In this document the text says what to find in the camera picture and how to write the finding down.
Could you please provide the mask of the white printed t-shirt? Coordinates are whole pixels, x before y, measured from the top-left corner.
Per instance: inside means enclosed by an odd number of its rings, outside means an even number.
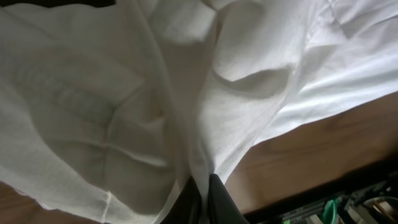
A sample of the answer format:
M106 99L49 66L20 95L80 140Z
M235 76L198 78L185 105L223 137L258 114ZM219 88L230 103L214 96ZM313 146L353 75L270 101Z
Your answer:
M1 4L1 180L158 223L257 143L397 91L397 2Z

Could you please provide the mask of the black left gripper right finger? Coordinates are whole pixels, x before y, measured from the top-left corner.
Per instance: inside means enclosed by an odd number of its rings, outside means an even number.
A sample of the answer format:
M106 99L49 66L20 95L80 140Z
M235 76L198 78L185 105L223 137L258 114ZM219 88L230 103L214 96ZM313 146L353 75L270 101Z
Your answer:
M208 215L210 224L249 224L216 174L209 178Z

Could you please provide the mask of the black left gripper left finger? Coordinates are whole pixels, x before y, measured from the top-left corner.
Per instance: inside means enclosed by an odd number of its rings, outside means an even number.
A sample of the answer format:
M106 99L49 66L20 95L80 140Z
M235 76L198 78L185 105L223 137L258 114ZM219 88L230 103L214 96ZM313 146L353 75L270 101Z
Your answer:
M201 195L190 177L174 205L160 224L198 224L201 214Z

